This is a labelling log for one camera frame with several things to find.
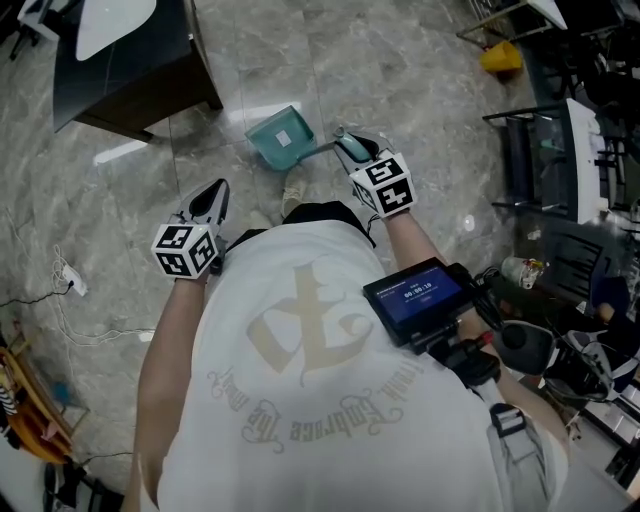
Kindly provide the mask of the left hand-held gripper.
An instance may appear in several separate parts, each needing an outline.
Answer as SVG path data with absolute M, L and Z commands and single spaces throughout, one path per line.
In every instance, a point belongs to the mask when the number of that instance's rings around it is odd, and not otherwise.
M 151 251 L 166 276 L 200 278 L 206 273 L 221 274 L 226 241 L 220 230 L 229 198 L 228 182 L 217 179 L 193 191 L 181 202 L 177 213 L 160 225 Z

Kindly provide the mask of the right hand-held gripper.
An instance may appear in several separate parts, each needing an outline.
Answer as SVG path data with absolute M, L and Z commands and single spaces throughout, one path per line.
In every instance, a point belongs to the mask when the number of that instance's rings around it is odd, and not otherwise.
M 365 149 L 353 153 L 335 144 L 333 151 L 350 174 L 350 184 L 360 202 L 380 218 L 410 209 L 416 203 L 416 192 L 403 155 L 394 153 L 389 140 L 380 134 L 358 131 L 357 140 Z M 381 153 L 380 159 L 370 163 L 370 155 Z

